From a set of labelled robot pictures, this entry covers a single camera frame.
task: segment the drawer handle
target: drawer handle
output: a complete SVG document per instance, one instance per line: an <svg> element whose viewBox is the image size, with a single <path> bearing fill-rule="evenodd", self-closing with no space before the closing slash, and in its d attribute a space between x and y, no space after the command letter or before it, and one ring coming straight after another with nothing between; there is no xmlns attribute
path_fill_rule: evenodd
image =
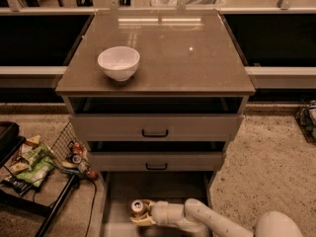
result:
<svg viewBox="0 0 316 237"><path fill-rule="evenodd" d="M146 170L167 170L168 168L168 164L165 163L165 165L162 166L158 166L158 165L150 165L148 163L146 163Z"/></svg>
<svg viewBox="0 0 316 237"><path fill-rule="evenodd" d="M146 131L144 129L141 130L141 134L143 137L150 137L150 138L165 138L168 136L169 134L169 130L166 129L166 132L164 134L149 134L146 133Z"/></svg>

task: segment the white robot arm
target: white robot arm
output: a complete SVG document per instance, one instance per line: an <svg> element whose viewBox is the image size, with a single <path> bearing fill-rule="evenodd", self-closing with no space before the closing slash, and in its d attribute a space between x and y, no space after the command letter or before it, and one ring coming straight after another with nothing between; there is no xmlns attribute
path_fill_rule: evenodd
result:
<svg viewBox="0 0 316 237"><path fill-rule="evenodd" d="M207 228L218 237L302 237L294 221L277 211L263 214L253 233L192 198L185 204L139 199L131 210L136 225L176 227L193 237L208 237Z"/></svg>

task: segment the cabinet top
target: cabinet top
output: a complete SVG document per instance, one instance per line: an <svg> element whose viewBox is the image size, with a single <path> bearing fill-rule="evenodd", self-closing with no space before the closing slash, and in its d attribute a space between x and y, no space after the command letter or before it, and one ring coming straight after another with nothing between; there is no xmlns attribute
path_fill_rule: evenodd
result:
<svg viewBox="0 0 316 237"><path fill-rule="evenodd" d="M98 68L113 46L140 53L123 84ZM217 11L100 11L56 88L65 96L129 94L252 95L255 89Z"/></svg>

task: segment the floor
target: floor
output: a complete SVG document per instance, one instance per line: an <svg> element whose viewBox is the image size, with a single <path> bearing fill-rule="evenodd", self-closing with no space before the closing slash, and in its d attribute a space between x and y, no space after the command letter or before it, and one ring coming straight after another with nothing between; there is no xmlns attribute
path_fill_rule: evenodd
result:
<svg viewBox="0 0 316 237"><path fill-rule="evenodd" d="M306 142L294 118L296 106L286 109L248 105L235 140L227 150L221 171L211 185L215 211L252 230L257 218L268 210L291 217L304 237L316 232L316 145ZM39 134L41 141L53 145L68 123L63 106L1 105L0 120L15 121L21 134ZM0 170L1 179L6 176ZM67 178L54 171L36 201L51 204ZM103 186L98 192L88 236L98 236L102 213ZM58 212L45 236L85 236L94 187L81 182ZM25 198L32 199L34 191ZM34 236L42 218L0 205L0 233L3 237Z"/></svg>

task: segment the metal basket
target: metal basket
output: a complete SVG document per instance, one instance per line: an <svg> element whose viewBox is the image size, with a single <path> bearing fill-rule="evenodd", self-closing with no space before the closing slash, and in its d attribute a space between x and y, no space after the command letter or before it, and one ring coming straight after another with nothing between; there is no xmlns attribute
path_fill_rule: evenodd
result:
<svg viewBox="0 0 316 237"><path fill-rule="evenodd" d="M80 175L80 172L77 169L64 168L62 165L62 162L67 161L67 157L71 153L71 146L74 142L79 142L83 146L81 141L78 140L74 129L69 122L60 132L56 141L50 148L54 166L61 173Z"/></svg>
<svg viewBox="0 0 316 237"><path fill-rule="evenodd" d="M300 108L296 114L295 118L298 126L300 127L306 141L316 145L316 139L313 137L310 130L306 129L307 124L312 125L312 120L308 116L308 106Z"/></svg>

